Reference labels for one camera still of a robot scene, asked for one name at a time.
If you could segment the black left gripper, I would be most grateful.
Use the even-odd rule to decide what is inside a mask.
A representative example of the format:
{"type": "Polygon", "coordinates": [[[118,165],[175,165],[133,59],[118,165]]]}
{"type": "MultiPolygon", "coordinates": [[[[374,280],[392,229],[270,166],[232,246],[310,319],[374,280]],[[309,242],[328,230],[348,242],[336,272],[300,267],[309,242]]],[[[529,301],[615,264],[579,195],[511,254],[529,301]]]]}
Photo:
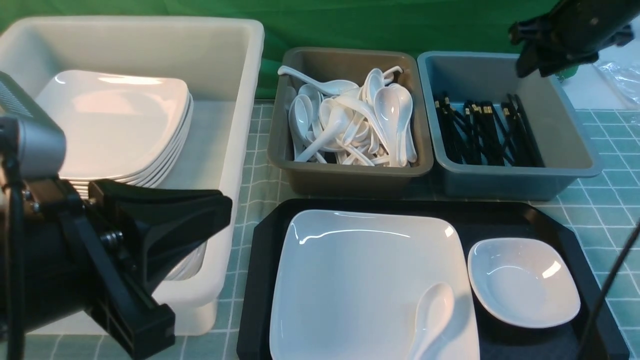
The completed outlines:
{"type": "Polygon", "coordinates": [[[89,197],[101,214],[130,233],[138,262],[134,276],[144,290],[119,269],[99,237],[103,219],[86,209],[68,182],[46,178],[25,187],[24,331],[85,312],[133,360],[173,346],[175,314],[150,294],[185,257],[230,225],[233,201],[217,189],[91,181],[89,197]]]}

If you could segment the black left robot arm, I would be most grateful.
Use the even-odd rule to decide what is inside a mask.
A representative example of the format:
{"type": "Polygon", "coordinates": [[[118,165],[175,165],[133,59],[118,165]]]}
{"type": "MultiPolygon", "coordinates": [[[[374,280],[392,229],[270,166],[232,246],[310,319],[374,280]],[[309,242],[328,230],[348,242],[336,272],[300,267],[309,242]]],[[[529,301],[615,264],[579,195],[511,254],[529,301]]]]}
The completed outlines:
{"type": "Polygon", "coordinates": [[[25,357],[27,333],[85,312],[133,360],[174,346],[176,314],[153,292],[231,223],[217,189],[130,186],[102,179],[82,199],[67,180],[23,180],[1,153],[1,339],[25,357]]]}

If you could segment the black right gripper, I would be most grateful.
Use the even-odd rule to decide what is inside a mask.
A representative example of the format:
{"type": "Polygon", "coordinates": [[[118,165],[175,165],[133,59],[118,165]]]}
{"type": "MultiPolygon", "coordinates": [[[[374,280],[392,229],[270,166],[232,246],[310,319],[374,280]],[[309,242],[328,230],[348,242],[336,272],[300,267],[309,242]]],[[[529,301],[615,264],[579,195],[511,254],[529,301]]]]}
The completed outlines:
{"type": "Polygon", "coordinates": [[[548,77],[597,62],[600,51],[633,41],[639,11],[638,0],[560,0],[547,13],[513,23],[510,43],[523,44],[516,75],[548,77]]]}

